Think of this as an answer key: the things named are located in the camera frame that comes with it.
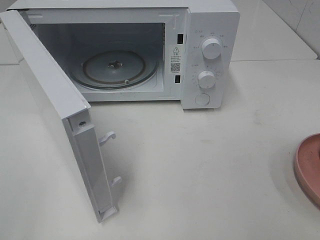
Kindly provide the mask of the pink round plate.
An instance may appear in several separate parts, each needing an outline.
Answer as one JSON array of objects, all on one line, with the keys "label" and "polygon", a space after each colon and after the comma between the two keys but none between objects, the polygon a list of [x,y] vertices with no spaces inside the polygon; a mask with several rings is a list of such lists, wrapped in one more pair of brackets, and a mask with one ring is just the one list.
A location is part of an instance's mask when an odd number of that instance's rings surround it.
[{"label": "pink round plate", "polygon": [[293,163],[296,180],[308,199],[320,208],[320,134],[306,137],[298,146]]}]

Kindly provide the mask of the white microwave door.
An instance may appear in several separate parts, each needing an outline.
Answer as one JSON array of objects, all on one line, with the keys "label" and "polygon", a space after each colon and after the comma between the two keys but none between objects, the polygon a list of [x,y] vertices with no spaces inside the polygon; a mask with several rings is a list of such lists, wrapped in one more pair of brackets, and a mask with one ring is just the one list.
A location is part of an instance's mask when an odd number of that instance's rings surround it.
[{"label": "white microwave door", "polygon": [[16,55],[31,94],[63,153],[74,155],[99,223],[117,212],[100,143],[82,96],[16,10],[0,14],[4,32]]}]

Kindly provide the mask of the round white door button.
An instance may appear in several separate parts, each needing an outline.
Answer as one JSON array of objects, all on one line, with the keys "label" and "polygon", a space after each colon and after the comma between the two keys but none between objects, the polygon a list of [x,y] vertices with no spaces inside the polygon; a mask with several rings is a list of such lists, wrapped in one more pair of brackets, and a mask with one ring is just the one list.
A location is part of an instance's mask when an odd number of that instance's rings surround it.
[{"label": "round white door button", "polygon": [[195,97],[194,101],[199,106],[206,106],[210,102],[210,96],[208,94],[201,93]]}]

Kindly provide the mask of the white microwave oven body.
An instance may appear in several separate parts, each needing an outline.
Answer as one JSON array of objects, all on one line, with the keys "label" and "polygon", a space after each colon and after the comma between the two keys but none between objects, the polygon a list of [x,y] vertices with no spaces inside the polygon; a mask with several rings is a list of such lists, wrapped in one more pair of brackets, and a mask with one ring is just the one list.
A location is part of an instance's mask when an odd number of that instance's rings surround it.
[{"label": "white microwave oven body", "polygon": [[[230,0],[18,0],[15,10],[29,26],[87,102],[178,100],[184,109],[214,109],[221,105],[240,14]],[[221,40],[221,55],[206,59],[201,43]],[[169,71],[170,45],[182,46],[180,73]],[[83,86],[70,74],[78,57],[109,50],[133,50],[154,56],[158,68],[137,85],[99,90]],[[203,89],[198,74],[211,71],[216,82]],[[208,94],[206,106],[195,103]]]}]

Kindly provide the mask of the white warning label sticker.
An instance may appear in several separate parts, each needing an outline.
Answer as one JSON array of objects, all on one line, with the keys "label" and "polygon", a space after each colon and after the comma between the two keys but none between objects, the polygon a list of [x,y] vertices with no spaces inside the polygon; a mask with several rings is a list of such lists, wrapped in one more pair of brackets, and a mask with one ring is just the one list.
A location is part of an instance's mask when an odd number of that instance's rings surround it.
[{"label": "white warning label sticker", "polygon": [[171,74],[179,74],[183,62],[183,48],[178,44],[170,45],[168,50],[168,66]]}]

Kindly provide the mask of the white timer knob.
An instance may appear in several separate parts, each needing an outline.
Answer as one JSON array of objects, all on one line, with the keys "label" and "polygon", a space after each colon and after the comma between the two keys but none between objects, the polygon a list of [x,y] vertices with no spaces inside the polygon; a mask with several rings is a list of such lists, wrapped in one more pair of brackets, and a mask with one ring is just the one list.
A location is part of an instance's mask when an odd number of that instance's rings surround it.
[{"label": "white timer knob", "polygon": [[216,83],[216,76],[212,71],[202,71],[197,76],[198,85],[202,89],[210,89]]}]

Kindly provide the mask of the glass microwave turntable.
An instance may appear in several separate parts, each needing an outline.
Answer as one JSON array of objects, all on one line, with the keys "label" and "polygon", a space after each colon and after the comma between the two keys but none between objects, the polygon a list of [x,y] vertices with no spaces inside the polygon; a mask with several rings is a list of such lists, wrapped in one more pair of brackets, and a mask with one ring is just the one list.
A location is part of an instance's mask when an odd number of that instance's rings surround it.
[{"label": "glass microwave turntable", "polygon": [[151,78],[159,66],[155,56],[133,50],[108,50],[77,57],[69,66],[72,78],[96,90],[132,87]]}]

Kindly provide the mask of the upper white power knob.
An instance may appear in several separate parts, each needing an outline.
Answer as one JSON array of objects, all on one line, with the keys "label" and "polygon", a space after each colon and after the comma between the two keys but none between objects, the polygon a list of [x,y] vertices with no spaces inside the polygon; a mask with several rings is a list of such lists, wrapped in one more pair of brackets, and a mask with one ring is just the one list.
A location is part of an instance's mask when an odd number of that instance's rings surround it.
[{"label": "upper white power knob", "polygon": [[206,38],[201,44],[203,56],[208,60],[213,60],[219,57],[222,53],[222,42],[215,36]]}]

